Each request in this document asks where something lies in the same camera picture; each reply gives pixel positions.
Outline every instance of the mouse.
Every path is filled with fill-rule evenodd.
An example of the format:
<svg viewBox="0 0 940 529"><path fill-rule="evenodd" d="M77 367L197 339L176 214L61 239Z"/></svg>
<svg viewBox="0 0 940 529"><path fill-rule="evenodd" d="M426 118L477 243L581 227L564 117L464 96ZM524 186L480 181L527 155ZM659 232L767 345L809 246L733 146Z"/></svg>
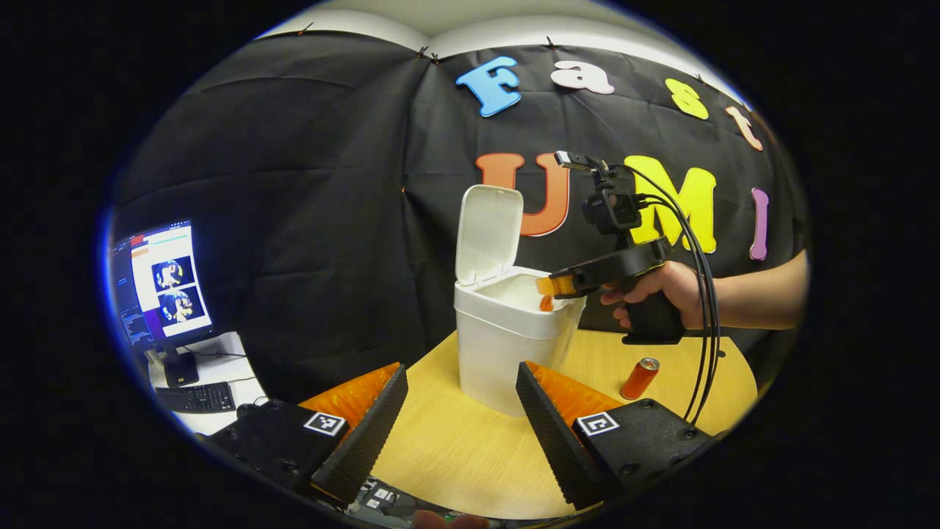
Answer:
<svg viewBox="0 0 940 529"><path fill-rule="evenodd" d="M245 415L247 415L248 413L251 413L252 411L255 411L258 408L259 407L255 406L254 404L242 404L235 410L235 415L239 419L243 419Z"/></svg>

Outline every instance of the blue letter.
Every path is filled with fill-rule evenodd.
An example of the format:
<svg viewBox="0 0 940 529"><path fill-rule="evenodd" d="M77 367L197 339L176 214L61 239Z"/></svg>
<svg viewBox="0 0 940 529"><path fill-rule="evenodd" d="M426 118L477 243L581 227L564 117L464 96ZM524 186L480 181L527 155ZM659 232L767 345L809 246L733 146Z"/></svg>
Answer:
<svg viewBox="0 0 940 529"><path fill-rule="evenodd" d="M519 86L519 77L516 77L512 70L504 68L516 64L516 59L500 56L457 78L458 85L467 85L483 103L483 107L479 110L480 116L489 118L496 112L519 103L522 99L518 93L507 92L500 86ZM496 72L490 75L490 70L496 70Z"/></svg>

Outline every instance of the monitor stand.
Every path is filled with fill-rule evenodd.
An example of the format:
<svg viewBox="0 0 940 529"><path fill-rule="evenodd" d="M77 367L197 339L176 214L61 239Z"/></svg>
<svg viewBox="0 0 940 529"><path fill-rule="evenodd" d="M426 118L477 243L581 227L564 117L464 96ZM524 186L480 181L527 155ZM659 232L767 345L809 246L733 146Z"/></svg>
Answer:
<svg viewBox="0 0 940 529"><path fill-rule="evenodd" d="M169 342L161 343L166 353L163 359L166 385L177 388L199 381L199 372L196 369L196 355L193 353L177 353L175 345Z"/></svg>

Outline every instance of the cable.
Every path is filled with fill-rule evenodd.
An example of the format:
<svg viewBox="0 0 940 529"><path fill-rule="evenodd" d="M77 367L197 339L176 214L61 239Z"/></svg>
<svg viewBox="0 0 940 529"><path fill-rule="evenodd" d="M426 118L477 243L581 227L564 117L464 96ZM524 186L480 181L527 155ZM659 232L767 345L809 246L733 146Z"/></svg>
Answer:
<svg viewBox="0 0 940 529"><path fill-rule="evenodd" d="M673 215L675 215L677 218L680 215L678 212L676 212L676 210L672 207L671 204L667 203L665 200L660 199L659 197L655 197L655 196L650 197L648 202L641 202L640 207L642 207L642 204L650 204L650 205L660 204L660 205L663 205L665 208L667 208L670 212L672 212ZM680 223L680 225L682 227L682 231L685 232L686 230L685 225L682 223ZM704 276L702 273L701 260L699 259L698 253L696 251L693 251L692 256L695 258L695 262L696 262L696 272L697 272L697 280L698 280L698 297L699 297L699 301L701 302L701 310L702 310L702 327L705 329L706 317L710 315L710 314L707 314L708 310L705 307L705 298L708 297L711 294L711 292L708 286L705 284ZM689 400L689 407L686 409L685 414L682 415L683 420L688 420L689 414L692 413L692 408L695 406L695 403L696 403L696 396L698 395L698 388L700 387L702 383L702 372L705 370L705 350L709 344L708 337L709 337L708 334L702 335L702 351L701 351L701 355L698 361L698 373L696 375L696 385L695 385L695 388L692 390L692 398Z"/></svg>
<svg viewBox="0 0 940 529"><path fill-rule="evenodd" d="M675 199L673 199L671 195L666 193L666 191L661 186L659 186L656 182L654 182L650 177L646 176L639 170L626 166L626 165L624 165L623 167L627 168L628 170L642 177L644 180L650 183L650 185L655 187L656 190L658 190L663 195L663 197L665 197L670 202L672 202L672 205L675 207L675 211L673 211L672 213L675 214L676 219L679 220L680 225L682 226L682 229L685 232L686 239L689 241L689 247L693 251L693 255L696 256L697 262L698 262L698 257L700 256L701 262L702 262L702 268L704 269L704 272L705 272L706 290L709 295L709 302L710 302L709 308L711 309L711 313L709 313L710 317L709 317L709 322L708 322L709 324L708 328L710 332L708 334L711 336L711 339L712 339L712 347L711 347L711 350L709 351L709 369L708 369L709 375L705 379L705 388L702 393L702 398L698 403L698 410L696 411L695 417L691 421L691 424L694 425L696 421L698 420L698 416L701 413L702 408L705 405L705 401L708 398L709 393L711 392L712 382L714 379L714 372L717 369L716 349L717 349L719 341L721 340L721 326L718 320L718 306L717 306L717 300L714 295L714 278L712 276L712 270L708 265L708 260L705 258L705 252L701 249L701 245L698 243L698 239L695 238L695 235L692 233L692 228L691 226L689 226L688 220L685 218L685 214L682 213L682 208L675 201ZM703 320L702 327L705 327L704 325L705 313L702 314L702 320ZM696 395L696 392L693 392L693 395L692 395L693 402L695 399L695 395Z"/></svg>
<svg viewBox="0 0 940 529"><path fill-rule="evenodd" d="M187 351L193 353L194 355L199 355L199 356L202 356L202 357L215 357L215 358L221 358L221 357L238 357L238 358L243 358L243 359L244 359L244 358L248 358L248 355L236 355L236 354L233 354L233 353L223 353L222 351L215 351L214 353L211 353L211 354L210 354L210 353L202 353L202 352L199 352L199 351L194 351L193 349L190 349L190 348L187 347L186 345L181 345L180 347L182 347L183 349L186 349Z"/></svg>

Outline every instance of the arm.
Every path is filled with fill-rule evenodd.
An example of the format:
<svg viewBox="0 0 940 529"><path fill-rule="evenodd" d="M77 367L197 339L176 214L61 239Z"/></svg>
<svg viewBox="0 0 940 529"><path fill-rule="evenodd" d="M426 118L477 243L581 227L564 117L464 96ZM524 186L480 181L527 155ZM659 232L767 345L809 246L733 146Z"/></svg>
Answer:
<svg viewBox="0 0 940 529"><path fill-rule="evenodd" d="M605 285L607 288L616 285ZM805 250L776 268L714 280L718 316L722 327L738 329L792 329L799 323L807 300L809 262ZM696 271L685 264L666 262L623 294L615 289L601 296L604 305L620 301L638 303L663 291L680 313L687 329L702 328L701 298ZM628 328L626 309L617 307L614 317Z"/></svg>
<svg viewBox="0 0 940 529"><path fill-rule="evenodd" d="M805 250L776 268L714 280L720 323L741 329L792 329L809 287Z"/></svg>

